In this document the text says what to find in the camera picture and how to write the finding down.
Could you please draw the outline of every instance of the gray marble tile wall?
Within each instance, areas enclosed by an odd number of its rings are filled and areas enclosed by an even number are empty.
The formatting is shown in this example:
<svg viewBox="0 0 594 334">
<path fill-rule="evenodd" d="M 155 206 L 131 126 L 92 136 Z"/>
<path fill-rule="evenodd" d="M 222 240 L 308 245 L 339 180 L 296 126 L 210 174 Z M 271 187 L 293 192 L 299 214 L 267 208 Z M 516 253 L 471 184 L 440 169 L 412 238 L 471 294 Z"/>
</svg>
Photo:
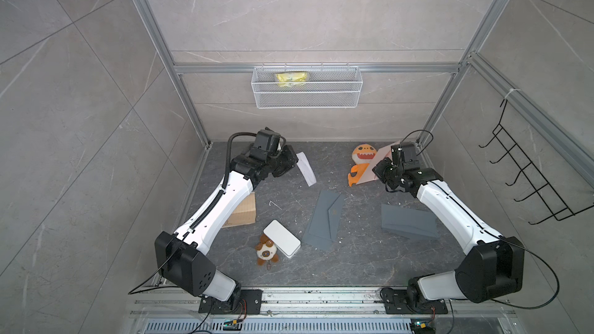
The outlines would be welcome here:
<svg viewBox="0 0 594 334">
<path fill-rule="evenodd" d="M 547 217 L 549 211 L 537 196 L 523 202 L 513 200 L 531 190 L 523 176 L 514 186 L 505 185 L 513 182 L 518 173 L 509 157 L 497 164 L 489 162 L 505 153 L 501 145 L 494 142 L 485 149 L 479 147 L 492 137 L 501 101 L 501 95 L 485 79 L 470 71 L 444 111 L 434 130 L 435 142 L 427 150 L 435 169 L 481 218 L 502 233 L 518 236 L 559 275 L 561 291 L 553 303 L 538 310 L 516 310 L 528 332 L 589 333 L 590 313 L 594 309 L 594 259 L 589 236 L 594 211 L 563 221 L 528 223 Z M 572 209 L 592 204 L 594 190 L 511 106 L 507 106 L 502 124 Z M 529 175 L 535 183 L 542 181 L 536 171 Z M 546 199 L 553 200 L 551 195 L 544 192 Z M 553 209 L 561 209 L 558 202 L 551 203 Z M 527 258 L 524 268 L 523 289 L 506 298 L 521 306 L 545 302 L 556 287 L 552 274 L 532 257 Z"/>
<path fill-rule="evenodd" d="M 149 0 L 176 63 L 458 62 L 491 0 Z M 185 75 L 211 139 L 274 125 L 292 140 L 394 140 L 449 75 L 364 75 L 354 109 L 257 109 L 249 75 Z"/>
<path fill-rule="evenodd" d="M 149 2 L 177 62 L 457 62 L 491 0 Z"/>
<path fill-rule="evenodd" d="M 183 80 L 213 140 L 264 126 L 293 141 L 394 141 L 423 128 L 448 73 L 366 73 L 356 108 L 258 109 L 251 74 L 186 74 Z"/>
<path fill-rule="evenodd" d="M 0 0 L 0 28 L 0 332 L 116 332 L 202 147 L 131 0 Z"/>
<path fill-rule="evenodd" d="M 593 0 L 510 0 L 481 53 L 594 155 Z"/>
</svg>

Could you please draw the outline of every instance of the yellow package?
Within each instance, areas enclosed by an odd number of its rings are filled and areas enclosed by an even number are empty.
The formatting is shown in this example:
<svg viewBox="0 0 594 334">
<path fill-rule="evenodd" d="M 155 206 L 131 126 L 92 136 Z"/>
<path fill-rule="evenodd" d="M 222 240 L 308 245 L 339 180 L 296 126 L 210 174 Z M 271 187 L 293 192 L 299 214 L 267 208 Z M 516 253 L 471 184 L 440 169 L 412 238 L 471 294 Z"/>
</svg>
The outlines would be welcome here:
<svg viewBox="0 0 594 334">
<path fill-rule="evenodd" d="M 278 86 L 281 88 L 289 88 L 291 86 L 304 85 L 309 80 L 309 73 L 305 71 L 284 72 L 282 74 L 274 74 L 276 80 L 279 82 Z"/>
</svg>

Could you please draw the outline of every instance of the gray paper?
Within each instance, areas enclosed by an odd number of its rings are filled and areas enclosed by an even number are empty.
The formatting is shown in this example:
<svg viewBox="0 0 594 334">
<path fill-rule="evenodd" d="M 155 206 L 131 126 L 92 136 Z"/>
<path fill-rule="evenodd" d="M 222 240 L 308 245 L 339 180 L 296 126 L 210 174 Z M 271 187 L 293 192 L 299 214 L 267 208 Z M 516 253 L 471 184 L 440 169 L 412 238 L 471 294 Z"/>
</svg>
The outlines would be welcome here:
<svg viewBox="0 0 594 334">
<path fill-rule="evenodd" d="M 328 219 L 330 220 L 330 239 L 336 241 L 336 234 L 338 233 L 338 223 L 340 222 L 340 214 L 342 213 L 342 206 L 345 204 L 345 197 L 340 195 L 334 204 L 328 209 Z"/>
<path fill-rule="evenodd" d="M 311 216 L 309 233 L 332 240 L 330 237 L 330 218 L 328 211 L 340 194 L 330 191 L 321 191 L 314 213 Z"/>
<path fill-rule="evenodd" d="M 382 228 L 408 234 L 420 234 L 438 238 L 436 216 L 434 213 L 408 209 L 400 206 L 381 205 Z"/>
<path fill-rule="evenodd" d="M 390 229 L 390 228 L 383 228 L 382 227 L 382 229 L 384 231 L 388 231 L 390 233 L 393 233 L 393 234 L 396 234 L 396 235 L 399 235 L 399 236 L 404 236 L 404 237 L 409 238 L 411 240 L 437 240 L 437 238 L 435 238 L 435 237 L 429 237 L 429 236 L 424 236 L 424 235 L 420 235 L 420 234 L 412 234 L 412 233 L 407 233 L 407 232 L 404 232 L 404 231 L 396 231 L 396 230 L 393 230 L 393 229 Z"/>
<path fill-rule="evenodd" d="M 336 241 L 344 203 L 345 197 L 341 194 L 321 191 L 301 241 L 319 249 L 330 250 L 332 242 Z"/>
</svg>

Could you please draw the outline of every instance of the black wire rack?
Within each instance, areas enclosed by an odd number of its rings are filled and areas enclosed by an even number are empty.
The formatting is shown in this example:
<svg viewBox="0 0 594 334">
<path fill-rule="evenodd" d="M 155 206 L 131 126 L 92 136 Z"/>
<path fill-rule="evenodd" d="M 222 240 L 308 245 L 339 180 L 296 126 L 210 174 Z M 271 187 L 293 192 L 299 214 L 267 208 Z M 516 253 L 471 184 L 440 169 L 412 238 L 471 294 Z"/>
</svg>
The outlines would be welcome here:
<svg viewBox="0 0 594 334">
<path fill-rule="evenodd" d="M 580 211 L 574 211 L 572 210 L 569 205 L 567 205 L 567 203 L 565 203 L 565 200 L 563 200 L 563 198 L 559 195 L 559 193 L 556 191 L 556 189 L 553 187 L 553 185 L 546 179 L 545 175 L 542 174 L 542 172 L 540 171 L 540 169 L 534 164 L 534 162 L 530 159 L 530 157 L 526 154 L 526 152 L 524 152 L 524 150 L 520 147 L 520 145 L 518 145 L 518 143 L 516 142 L 516 140 L 509 134 L 509 132 L 503 127 L 503 125 L 501 125 L 501 119 L 503 119 L 503 114 L 506 111 L 506 107 L 507 107 L 507 100 L 503 100 L 501 102 L 501 105 L 499 107 L 503 106 L 503 110 L 501 110 L 501 116 L 499 118 L 499 122 L 497 123 L 497 125 L 495 126 L 495 128 L 493 129 L 493 138 L 491 138 L 491 140 L 489 142 L 487 142 L 487 144 L 485 146 L 481 146 L 479 145 L 480 148 L 486 148 L 487 146 L 489 146 L 491 144 L 491 142 L 493 142 L 494 140 L 497 140 L 497 142 L 500 143 L 500 145 L 506 150 L 506 152 L 503 154 L 503 156 L 501 156 L 501 158 L 499 158 L 496 161 L 491 161 L 489 160 L 490 163 L 492 164 L 497 164 L 498 162 L 500 162 L 504 157 L 509 156 L 511 158 L 511 160 L 513 160 L 513 162 L 516 164 L 516 166 L 519 169 L 518 174 L 516 175 L 516 179 L 514 179 L 514 182 L 512 183 L 508 183 L 506 182 L 506 185 L 508 186 L 513 186 L 516 184 L 518 178 L 520 178 L 520 175 L 523 174 L 524 178 L 526 178 L 526 180 L 528 181 L 528 183 L 530 183 L 531 187 L 532 187 L 532 192 L 529 193 L 528 195 L 526 195 L 524 198 L 522 199 L 514 199 L 515 202 L 522 202 L 526 199 L 528 199 L 529 197 L 531 197 L 532 195 L 537 195 L 538 197 L 540 197 L 540 199 L 542 200 L 542 202 L 545 204 L 546 208 L 548 209 L 548 211 L 551 213 L 550 216 L 547 216 L 544 219 L 541 219 L 538 222 L 528 222 L 531 225 L 538 225 L 539 223 L 542 223 L 544 221 L 546 221 L 549 218 L 555 218 L 558 221 L 562 221 L 563 219 L 567 219 L 569 217 L 575 216 L 579 213 L 582 213 L 583 211 L 587 211 L 588 209 L 594 208 L 594 204 L 588 206 L 587 208 L 584 208 Z M 500 135 L 502 133 L 505 133 L 507 135 L 507 137 L 509 138 L 509 140 L 511 140 L 511 142 L 513 143 L 511 145 L 511 147 L 506 147 L 506 145 L 503 144 L 503 142 L 501 142 L 500 139 Z M 511 150 L 513 150 L 514 148 L 518 148 L 520 152 L 522 152 L 522 155 L 525 157 L 524 160 L 521 160 L 519 157 L 514 156 L 511 152 Z M 519 161 L 521 162 L 525 162 L 528 161 L 528 164 L 522 166 L 519 164 Z M 528 174 L 525 172 L 527 169 L 529 169 L 530 167 L 532 167 L 533 169 L 535 169 L 538 174 L 542 177 L 542 180 L 544 181 L 544 184 L 542 186 L 539 186 L 538 188 L 534 185 L 533 180 L 531 180 L 528 176 Z M 559 201 L 560 204 L 562 204 L 562 209 L 559 211 L 553 211 L 551 209 L 551 206 L 549 205 L 549 203 L 547 203 L 547 201 L 544 199 L 543 194 L 541 193 L 541 191 L 545 190 L 545 189 L 550 189 L 553 191 L 554 196 L 556 196 Z M 569 214 L 566 215 L 560 215 L 561 212 L 564 211 L 569 211 Z"/>
</svg>

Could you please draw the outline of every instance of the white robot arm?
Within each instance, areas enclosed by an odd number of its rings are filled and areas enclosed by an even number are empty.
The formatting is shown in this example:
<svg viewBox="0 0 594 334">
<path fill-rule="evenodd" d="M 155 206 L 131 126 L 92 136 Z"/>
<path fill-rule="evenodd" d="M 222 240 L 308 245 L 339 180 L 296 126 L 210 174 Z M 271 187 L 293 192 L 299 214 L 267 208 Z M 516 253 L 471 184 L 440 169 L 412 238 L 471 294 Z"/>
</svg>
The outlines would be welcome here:
<svg viewBox="0 0 594 334">
<path fill-rule="evenodd" d="M 255 136 L 247 152 L 231 160 L 231 142 L 241 135 Z M 241 284 L 229 278 L 206 257 L 210 246 L 231 213 L 272 174 L 279 177 L 298 159 L 280 134 L 266 128 L 235 133 L 227 142 L 225 176 L 204 204 L 173 235 L 162 232 L 155 240 L 159 273 L 195 297 L 208 295 L 231 309 L 237 308 Z"/>
<path fill-rule="evenodd" d="M 233 160 L 230 143 L 241 134 L 256 136 L 254 145 Z M 257 135 L 237 133 L 227 144 L 225 177 L 204 204 L 173 235 L 162 232 L 155 241 L 160 274 L 194 296 L 208 295 L 237 307 L 241 284 L 218 271 L 206 254 L 238 204 L 268 174 L 285 174 L 297 163 L 293 149 L 268 128 Z M 426 204 L 454 235 L 466 258 L 455 271 L 420 276 L 409 281 L 407 304 L 422 311 L 444 298 L 473 302 L 499 297 L 522 287 L 523 250 L 515 238 L 504 242 L 500 233 L 478 218 L 431 168 L 406 161 L 402 147 L 393 146 L 392 160 L 381 161 L 373 171 L 393 190 L 401 187 Z"/>
<path fill-rule="evenodd" d="M 392 159 L 380 161 L 373 168 L 375 175 L 386 190 L 401 187 L 427 205 L 466 255 L 454 271 L 411 279 L 407 305 L 414 311 L 424 311 L 437 300 L 468 299 L 479 303 L 519 291 L 524 265 L 522 243 L 515 237 L 504 238 L 474 214 L 434 169 L 421 168 L 418 160 L 406 160 L 405 148 L 414 152 L 413 143 L 392 146 Z"/>
</svg>

